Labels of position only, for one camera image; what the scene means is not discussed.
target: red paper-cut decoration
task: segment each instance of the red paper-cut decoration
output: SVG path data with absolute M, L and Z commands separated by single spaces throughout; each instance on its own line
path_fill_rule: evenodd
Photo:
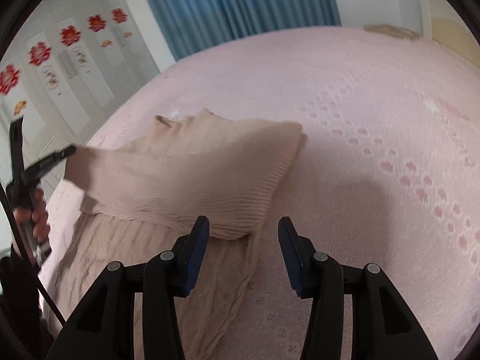
M 126 22 L 127 18 L 128 15 L 123 11 L 122 8 L 112 9 L 112 19 L 117 24 Z
M 81 32 L 78 31 L 75 26 L 68 26 L 60 32 L 61 42 L 67 47 L 71 46 L 80 40 L 80 34 Z
M 12 64 L 9 64 L 4 71 L 0 72 L 0 93 L 8 95 L 10 89 L 14 88 L 20 80 L 20 71 L 15 70 Z
M 104 20 L 100 15 L 90 16 L 88 18 L 88 28 L 93 32 L 99 32 L 104 30 L 107 26 L 107 21 Z
M 28 55 L 30 55 L 30 64 L 40 66 L 42 63 L 50 59 L 51 51 L 52 48 L 47 47 L 45 42 L 38 42 L 28 52 Z

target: pink bedspread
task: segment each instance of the pink bedspread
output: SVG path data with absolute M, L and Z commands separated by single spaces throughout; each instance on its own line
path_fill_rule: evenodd
M 302 123 L 305 145 L 274 196 L 254 279 L 213 358 L 299 358 L 310 303 L 290 289 L 278 247 L 277 222 L 289 215 L 340 263 L 380 264 L 439 359 L 453 359 L 480 321 L 479 93 L 479 71 L 426 40 L 303 28 L 182 60 L 90 144 L 118 148 L 156 114 L 204 107 L 228 119 Z M 49 202 L 53 252 L 40 278 L 50 291 L 81 198 L 61 182 Z

